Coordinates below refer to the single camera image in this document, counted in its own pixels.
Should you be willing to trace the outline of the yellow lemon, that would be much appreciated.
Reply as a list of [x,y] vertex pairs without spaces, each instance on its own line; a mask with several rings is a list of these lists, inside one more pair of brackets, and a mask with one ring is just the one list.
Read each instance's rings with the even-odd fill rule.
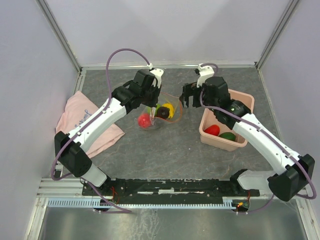
[[171,119],[174,116],[174,107],[171,103],[164,103],[162,107],[168,108],[169,109],[169,116],[168,119]]

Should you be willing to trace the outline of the pink plastic bin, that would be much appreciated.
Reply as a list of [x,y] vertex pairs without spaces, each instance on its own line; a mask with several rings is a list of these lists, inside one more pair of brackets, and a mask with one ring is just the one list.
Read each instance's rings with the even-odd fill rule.
[[[232,99],[241,101],[253,112],[255,99],[252,95],[232,89],[229,89],[228,91]],[[205,130],[211,127],[212,125],[217,125],[219,127],[220,132],[218,136],[205,132]],[[223,133],[233,133],[235,135],[235,141],[221,138],[220,135]],[[200,141],[203,144],[214,146],[216,148],[220,148],[229,152],[233,152],[238,148],[243,148],[248,143],[248,141],[244,139],[241,135],[235,133],[233,130],[230,130],[226,125],[218,122],[214,113],[208,108],[204,109],[202,119],[199,125],[199,134]]]

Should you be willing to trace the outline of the clear zip top bag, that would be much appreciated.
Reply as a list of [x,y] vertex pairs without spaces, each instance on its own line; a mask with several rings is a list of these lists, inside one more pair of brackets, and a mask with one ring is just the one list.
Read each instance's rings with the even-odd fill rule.
[[177,96],[161,92],[156,107],[146,106],[136,122],[143,130],[154,130],[177,123],[183,115],[183,106]]

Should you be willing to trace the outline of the dark purple plum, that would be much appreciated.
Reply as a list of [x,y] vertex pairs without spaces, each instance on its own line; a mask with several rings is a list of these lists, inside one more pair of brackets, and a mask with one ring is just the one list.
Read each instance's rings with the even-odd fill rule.
[[162,119],[168,119],[169,116],[169,109],[166,107],[161,106],[156,113],[156,117],[162,118]]

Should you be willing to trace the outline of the red apple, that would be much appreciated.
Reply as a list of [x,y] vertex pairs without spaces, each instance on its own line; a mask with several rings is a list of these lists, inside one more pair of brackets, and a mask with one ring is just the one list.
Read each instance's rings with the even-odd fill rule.
[[137,123],[141,128],[144,128],[144,129],[150,127],[152,124],[150,115],[148,113],[141,114],[137,119]]

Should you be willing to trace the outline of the small red fruit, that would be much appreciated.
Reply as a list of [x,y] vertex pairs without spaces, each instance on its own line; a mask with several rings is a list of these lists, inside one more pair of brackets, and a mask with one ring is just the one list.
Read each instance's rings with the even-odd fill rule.
[[213,124],[204,130],[206,134],[210,134],[213,136],[218,136],[220,134],[220,131],[220,127],[217,124]]

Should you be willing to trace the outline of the green apple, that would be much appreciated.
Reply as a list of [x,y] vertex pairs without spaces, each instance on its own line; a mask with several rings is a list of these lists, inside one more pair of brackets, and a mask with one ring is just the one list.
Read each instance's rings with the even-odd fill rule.
[[160,108],[160,105],[157,105],[156,107],[146,107],[146,111],[148,114],[155,116],[157,114],[158,109]]

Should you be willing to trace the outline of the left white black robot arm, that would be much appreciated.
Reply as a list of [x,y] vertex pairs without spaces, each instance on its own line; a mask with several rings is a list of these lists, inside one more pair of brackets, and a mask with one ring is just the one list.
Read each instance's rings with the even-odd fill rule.
[[109,176],[86,152],[112,124],[133,109],[140,105],[157,106],[163,74],[164,70],[160,68],[138,70],[132,80],[115,88],[111,97],[84,123],[69,133],[58,132],[54,137],[55,160],[74,177],[90,182],[99,195],[106,195],[111,189]]

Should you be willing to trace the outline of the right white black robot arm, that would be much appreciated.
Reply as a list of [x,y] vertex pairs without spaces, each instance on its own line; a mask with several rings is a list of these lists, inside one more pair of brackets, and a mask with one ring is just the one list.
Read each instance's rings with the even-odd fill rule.
[[183,86],[180,101],[213,112],[218,122],[247,140],[271,165],[270,172],[245,170],[229,183],[231,193],[242,195],[247,189],[269,189],[278,199],[287,202],[294,196],[313,200],[317,192],[312,183],[315,160],[300,155],[275,137],[242,101],[233,99],[222,77],[211,76],[204,81]]

